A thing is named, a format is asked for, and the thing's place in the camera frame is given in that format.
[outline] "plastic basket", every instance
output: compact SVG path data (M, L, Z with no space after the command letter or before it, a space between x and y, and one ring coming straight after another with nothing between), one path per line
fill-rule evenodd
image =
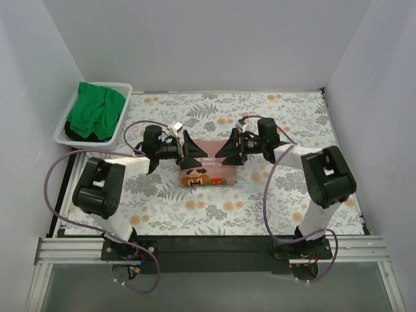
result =
M122 111L122 114L120 115L120 119L118 120L116 130L114 131L114 134L112 135L111 139L107 142L80 142L80 141L73 141L70 138L66 136L65 133L65 123L66 118L68 114L70 113L72 107L75 105L77 98L78 98L78 90L75 91L73 97L71 98L71 101L66 108L64 114L62 115L62 118L59 120L59 123L57 125L57 128L55 130L55 142L59 144L65 144L72 146L74 148L97 148L101 150L108 150L113 151L117 147L118 139L120 138L120 135L123 131L123 124L125 117L127 116L127 110L129 108L129 102L130 102L130 95L131 91L133 90L133 87L128 83L91 83L92 85L96 86L106 86L108 88L111 88L119 93L121 93L125 97L125 104Z

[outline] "floral pattern mat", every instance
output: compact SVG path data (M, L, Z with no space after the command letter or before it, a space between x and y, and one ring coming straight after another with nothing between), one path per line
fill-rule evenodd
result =
M181 121L191 138L223 140L229 137L241 116L256 114L273 117L303 146L336 144L328 111L318 92L140 94L133 95L130 104L124 128L145 119L166 124ZM256 119L249 123L250 130L257 132ZM129 130L130 143L135 145L142 140L145 126L147 124L137 125ZM117 150L130 153L122 138ZM85 164L88 157L91 155L80 155L79 164ZM271 168L261 155L250 155L246 164L237 168L236 185L184 188L179 185L179 168L174 161L161 161L154 173L125 181L119 209L139 235L266 235L262 196ZM276 234L291 235L302 221L310 201L303 172L279 166L270 186L270 226ZM87 214L72 206L70 200L66 202L71 220L94 224ZM353 198L342 204L329 228L338 234L363 234ZM94 231L67 225L65 234L88 235Z

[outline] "black base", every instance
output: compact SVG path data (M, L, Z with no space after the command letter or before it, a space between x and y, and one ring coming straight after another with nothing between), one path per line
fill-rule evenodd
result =
M135 241L135 244L138 244L139 246L149 249L150 247L153 247L153 254L155 257L157 257L158 249L159 249L159 243L157 240L139 240ZM146 252L138 251L137 254L129 259L126 259L125 257L122 257L118 252L117 249L114 248L111 244L111 242L104 240L103 243L103 249L101 251L101 260L103 261L139 261L142 259L141 255L147 255ZM147 256L146 261L153 261L153 259L149 256Z
M307 255L300 255L298 252L296 252L294 250L293 244L278 244L277 242L273 242L273 251L276 260L303 259L308 258L311 255L314 259L316 259L317 252L319 253L319 259L332 259L330 242L325 238L322 240L322 245L319 246L316 251Z
M319 266L316 265L292 265L291 267L292 275L299 280L313 280L317 278L319 273Z
M271 272L290 274L289 259L301 259L300 255L279 252L269 236L152 236L142 237L139 245L155 248L163 272ZM330 259L328 240L319 249L320 259ZM103 245L101 260L125 261L114 250L107 252ZM141 274L156 273L155 266L146 264Z

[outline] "green cloth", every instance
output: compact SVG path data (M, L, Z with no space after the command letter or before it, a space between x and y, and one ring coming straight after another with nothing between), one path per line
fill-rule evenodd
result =
M104 86L79 83L78 100L67 121L83 138L95 133L99 140L112 137L122 114L125 98L117 91Z

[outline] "white panel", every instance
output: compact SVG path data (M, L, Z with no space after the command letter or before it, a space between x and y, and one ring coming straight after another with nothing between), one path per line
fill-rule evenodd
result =
M191 91L326 86L370 1L44 3L87 80Z
M385 238L416 311L416 6L372 1L330 83L328 103L370 229Z
M44 177L64 152L53 126L83 76L41 0L1 1L0 55L0 310L24 311L51 221ZM52 202L64 168L51 181Z

